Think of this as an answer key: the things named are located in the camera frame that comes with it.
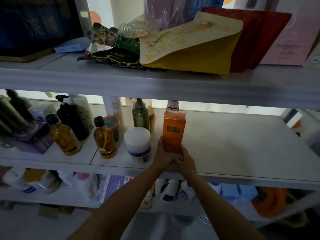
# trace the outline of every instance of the left hand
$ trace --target left hand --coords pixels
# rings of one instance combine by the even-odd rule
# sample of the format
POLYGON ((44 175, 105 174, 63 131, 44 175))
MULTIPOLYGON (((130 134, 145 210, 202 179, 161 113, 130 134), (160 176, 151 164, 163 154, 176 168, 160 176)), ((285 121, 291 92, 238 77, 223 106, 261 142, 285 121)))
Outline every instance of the left hand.
POLYGON ((162 146, 162 136, 158 142, 158 149, 157 153, 154 157, 152 167, 159 171, 159 173, 163 173, 166 168, 173 162, 173 158, 166 155, 165 151, 163 150, 162 146))

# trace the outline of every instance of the red package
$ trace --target red package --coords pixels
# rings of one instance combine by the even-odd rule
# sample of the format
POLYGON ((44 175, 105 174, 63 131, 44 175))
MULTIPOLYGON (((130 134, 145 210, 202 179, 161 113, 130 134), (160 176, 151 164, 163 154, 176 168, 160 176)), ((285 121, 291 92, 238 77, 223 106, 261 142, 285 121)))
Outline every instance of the red package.
POLYGON ((231 56, 230 72, 255 69, 290 20, 291 14, 204 7, 207 12, 242 20, 243 29, 231 56))

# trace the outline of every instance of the amber liquid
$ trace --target amber liquid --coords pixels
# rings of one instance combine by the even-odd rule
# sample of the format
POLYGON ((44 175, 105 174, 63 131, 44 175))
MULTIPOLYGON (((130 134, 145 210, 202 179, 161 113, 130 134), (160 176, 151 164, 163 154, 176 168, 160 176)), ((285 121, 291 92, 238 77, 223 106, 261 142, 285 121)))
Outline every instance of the amber liquid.
POLYGON ((93 133, 94 140, 102 158, 110 159, 117 154, 113 132, 106 126, 98 127, 93 133))
POLYGON ((50 136, 58 144, 67 156, 77 154, 81 150, 81 144, 74 135, 72 129, 64 124, 57 123, 51 126, 50 136))

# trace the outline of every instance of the right arm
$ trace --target right arm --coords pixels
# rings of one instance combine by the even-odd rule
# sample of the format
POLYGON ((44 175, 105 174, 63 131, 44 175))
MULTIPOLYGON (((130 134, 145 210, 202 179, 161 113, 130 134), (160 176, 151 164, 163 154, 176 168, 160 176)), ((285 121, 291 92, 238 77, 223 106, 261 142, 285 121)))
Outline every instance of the right arm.
POLYGON ((219 239, 265 239, 240 212, 198 175, 194 161, 183 145, 181 150, 184 160, 175 159, 174 162, 195 191, 219 239))

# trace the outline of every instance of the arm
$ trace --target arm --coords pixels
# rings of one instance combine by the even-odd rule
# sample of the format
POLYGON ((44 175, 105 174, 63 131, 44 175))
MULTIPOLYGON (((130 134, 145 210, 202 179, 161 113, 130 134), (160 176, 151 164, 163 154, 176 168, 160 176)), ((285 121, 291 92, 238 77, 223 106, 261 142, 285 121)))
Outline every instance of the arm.
POLYGON ((265 239, 241 213, 198 175, 195 163, 184 146, 181 155, 183 161, 175 159, 174 163, 194 189, 219 239, 265 239))
POLYGON ((120 239, 152 183, 172 162, 162 147, 162 137, 152 165, 114 192, 68 240, 120 239))

